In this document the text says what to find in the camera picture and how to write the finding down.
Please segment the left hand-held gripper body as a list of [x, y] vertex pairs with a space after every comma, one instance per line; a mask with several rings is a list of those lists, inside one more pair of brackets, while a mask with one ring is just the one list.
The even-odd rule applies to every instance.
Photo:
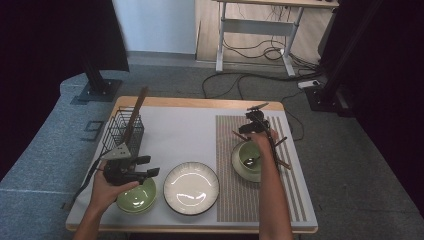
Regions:
[[122, 143], [100, 157], [106, 161], [103, 175], [106, 181], [114, 186], [121, 186], [137, 181], [144, 182], [144, 174], [136, 172], [135, 168], [141, 163], [140, 157], [133, 157], [127, 145]]

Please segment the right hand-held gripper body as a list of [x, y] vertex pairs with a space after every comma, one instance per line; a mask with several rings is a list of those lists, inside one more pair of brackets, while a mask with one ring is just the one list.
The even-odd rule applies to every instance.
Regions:
[[247, 109], [246, 117], [250, 120], [250, 123], [247, 125], [248, 133], [261, 133], [269, 130], [269, 123], [264, 118], [264, 113], [261, 111], [261, 109], [267, 105], [268, 103], [262, 103]]

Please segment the black wire basket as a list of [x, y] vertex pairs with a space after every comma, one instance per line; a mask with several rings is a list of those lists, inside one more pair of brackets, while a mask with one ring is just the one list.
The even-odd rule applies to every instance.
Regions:
[[[129, 134], [129, 137], [126, 137], [125, 135], [133, 110], [133, 107], [119, 107], [110, 118], [101, 141], [101, 158], [119, 159], [138, 156], [144, 134], [144, 125], [140, 115], [135, 117], [135, 120], [132, 123], [132, 132]], [[123, 143], [126, 144], [127, 151], [123, 151], [119, 154], [107, 155], [108, 152], [113, 151]]]

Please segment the person's right hand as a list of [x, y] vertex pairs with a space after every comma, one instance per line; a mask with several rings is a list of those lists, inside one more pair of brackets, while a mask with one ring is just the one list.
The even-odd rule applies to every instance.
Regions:
[[273, 156], [272, 147], [266, 132], [261, 132], [261, 133], [252, 132], [247, 134], [247, 137], [250, 138], [258, 146], [260, 150], [260, 154], [263, 157], [269, 158]]

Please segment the person's left hand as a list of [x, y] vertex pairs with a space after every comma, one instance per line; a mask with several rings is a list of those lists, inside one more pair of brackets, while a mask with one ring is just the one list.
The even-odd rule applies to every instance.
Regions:
[[115, 186], [107, 182], [103, 171], [98, 170], [92, 187], [92, 194], [87, 211], [91, 214], [101, 215], [116, 200], [119, 194], [131, 190], [139, 185], [138, 181]]

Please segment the bundle of wooden chopsticks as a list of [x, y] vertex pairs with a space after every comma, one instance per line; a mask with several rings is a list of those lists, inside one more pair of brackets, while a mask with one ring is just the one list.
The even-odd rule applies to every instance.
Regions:
[[149, 89], [143, 87], [140, 90], [139, 96], [137, 97], [133, 111], [130, 114], [128, 121], [126, 122], [125, 131], [122, 137], [122, 142], [129, 147], [132, 140], [138, 136], [138, 129], [143, 128], [142, 123], [140, 122], [140, 109], [143, 105], [145, 98], [147, 97]]

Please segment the white power strip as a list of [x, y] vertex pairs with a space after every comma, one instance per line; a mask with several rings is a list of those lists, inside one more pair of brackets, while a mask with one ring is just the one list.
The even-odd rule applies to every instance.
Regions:
[[318, 80], [308, 80], [297, 83], [299, 89], [309, 88], [309, 87], [318, 87], [321, 83]]

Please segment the brown striped placemat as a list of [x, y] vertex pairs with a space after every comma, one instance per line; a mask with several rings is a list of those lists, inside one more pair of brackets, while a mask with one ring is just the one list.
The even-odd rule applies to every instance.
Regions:
[[[268, 116], [271, 128], [286, 140], [277, 148], [280, 160], [290, 165], [290, 169], [280, 167], [281, 181], [287, 194], [291, 221], [293, 223], [311, 220], [311, 210], [307, 190], [303, 185], [300, 163], [295, 154], [294, 143], [285, 119]], [[246, 180], [233, 167], [232, 157], [243, 140], [234, 134], [248, 120], [243, 116], [217, 115], [216, 124], [216, 173], [220, 181], [220, 197], [217, 202], [218, 222], [258, 222], [259, 188], [258, 182]]]

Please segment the tall black metal stand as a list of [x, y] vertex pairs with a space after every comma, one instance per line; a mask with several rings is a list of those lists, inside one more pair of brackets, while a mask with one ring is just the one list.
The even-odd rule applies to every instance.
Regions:
[[343, 95], [338, 93], [342, 82], [343, 70], [347, 67], [347, 62], [363, 36], [366, 28], [372, 21], [383, 0], [370, 0], [370, 5], [366, 9], [363, 18], [354, 29], [352, 36], [345, 44], [343, 51], [333, 68], [332, 73], [327, 77], [324, 87], [309, 87], [305, 90], [310, 108], [317, 112], [333, 112], [340, 116], [351, 116], [349, 104]]

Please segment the black curtain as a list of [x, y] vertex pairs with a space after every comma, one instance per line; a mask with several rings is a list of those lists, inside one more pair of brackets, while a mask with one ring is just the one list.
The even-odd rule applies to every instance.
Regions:
[[129, 69], [113, 0], [0, 0], [0, 181], [86, 62]]

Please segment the black stand with base plate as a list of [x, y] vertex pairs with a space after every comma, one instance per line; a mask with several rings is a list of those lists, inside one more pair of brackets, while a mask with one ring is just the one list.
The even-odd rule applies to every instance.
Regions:
[[82, 67], [88, 83], [81, 93], [72, 99], [71, 104], [87, 105], [89, 102], [112, 102], [122, 81], [104, 79], [100, 70], [87, 57], [82, 59]]

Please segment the white metal desk frame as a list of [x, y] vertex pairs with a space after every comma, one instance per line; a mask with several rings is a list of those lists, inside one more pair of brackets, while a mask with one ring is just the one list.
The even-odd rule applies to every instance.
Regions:
[[[226, 33], [284, 36], [288, 38], [286, 46], [280, 51], [284, 67], [289, 77], [295, 76], [295, 71], [290, 57], [291, 48], [300, 25], [305, 8], [337, 9], [338, 0], [214, 0], [222, 4], [219, 25], [219, 43], [216, 54], [216, 71], [223, 71], [223, 42]], [[231, 19], [226, 17], [226, 7], [232, 4], [251, 4], [295, 7], [298, 9], [297, 17], [293, 22], [270, 22], [262, 20]]]

